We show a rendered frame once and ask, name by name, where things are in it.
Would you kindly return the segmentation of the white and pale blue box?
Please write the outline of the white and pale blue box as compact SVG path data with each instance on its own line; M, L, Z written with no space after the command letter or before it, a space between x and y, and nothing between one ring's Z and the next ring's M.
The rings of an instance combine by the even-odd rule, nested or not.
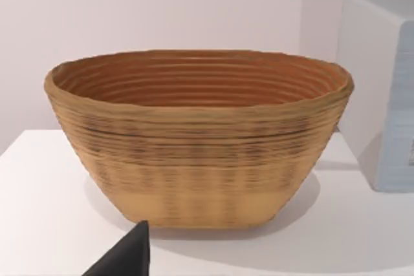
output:
M414 0L345 0L336 62L354 81L339 129L362 173L414 193Z

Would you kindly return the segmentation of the brown woven basket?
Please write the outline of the brown woven basket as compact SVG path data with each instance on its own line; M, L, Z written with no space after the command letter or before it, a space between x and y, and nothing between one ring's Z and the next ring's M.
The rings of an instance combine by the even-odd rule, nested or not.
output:
M235 229L272 220L354 89L328 61L254 50L144 50L64 62L44 89L94 183L132 222Z

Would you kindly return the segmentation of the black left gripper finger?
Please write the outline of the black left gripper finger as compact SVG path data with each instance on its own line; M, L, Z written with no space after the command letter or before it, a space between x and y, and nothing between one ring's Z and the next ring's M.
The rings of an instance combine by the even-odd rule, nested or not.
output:
M140 221L82 276L149 276L149 223Z

